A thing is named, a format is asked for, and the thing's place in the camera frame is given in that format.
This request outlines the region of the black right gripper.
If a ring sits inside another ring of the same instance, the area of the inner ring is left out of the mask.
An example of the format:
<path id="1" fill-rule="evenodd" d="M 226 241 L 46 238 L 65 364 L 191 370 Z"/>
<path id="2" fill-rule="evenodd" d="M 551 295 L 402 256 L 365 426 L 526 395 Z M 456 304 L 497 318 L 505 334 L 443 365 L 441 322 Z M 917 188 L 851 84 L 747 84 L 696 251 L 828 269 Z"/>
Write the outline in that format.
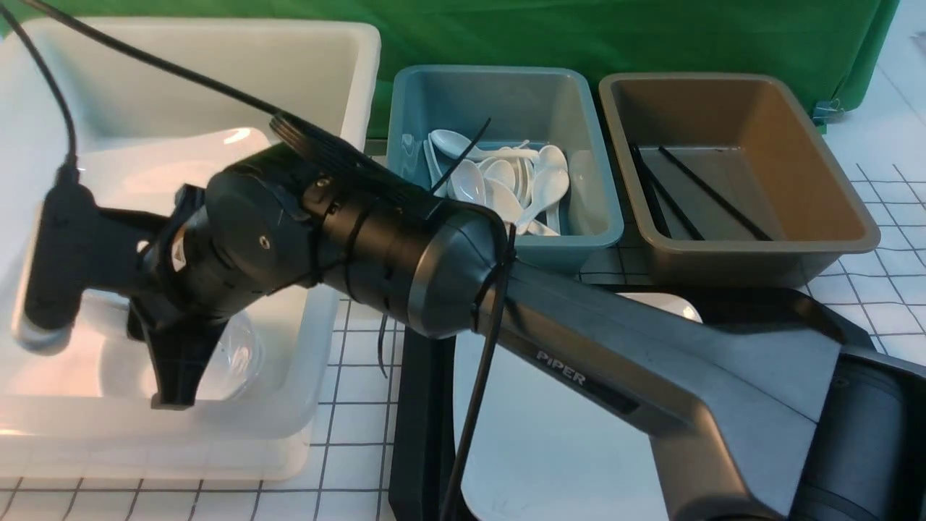
<path id="1" fill-rule="evenodd" d="M 156 380 L 150 407 L 185 411 L 226 326 L 223 291 L 232 264 L 206 208 L 205 188 L 184 184 L 168 216 L 133 211 L 146 246 L 137 254 L 130 337 L 148 346 Z"/>

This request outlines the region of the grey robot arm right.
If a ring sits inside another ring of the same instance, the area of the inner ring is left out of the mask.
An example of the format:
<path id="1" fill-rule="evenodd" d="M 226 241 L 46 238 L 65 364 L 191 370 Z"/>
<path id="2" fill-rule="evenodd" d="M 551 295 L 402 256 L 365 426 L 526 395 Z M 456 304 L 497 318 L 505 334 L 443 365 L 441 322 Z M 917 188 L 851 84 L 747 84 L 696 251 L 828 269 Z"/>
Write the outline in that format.
<path id="1" fill-rule="evenodd" d="M 187 408 L 229 317 L 327 284 L 431 339 L 463 331 L 649 436 L 672 520 L 922 520 L 924 368 L 784 324 L 714 329 L 523 264 L 438 198 L 287 113 L 280 144 L 183 187 L 127 330 Z"/>

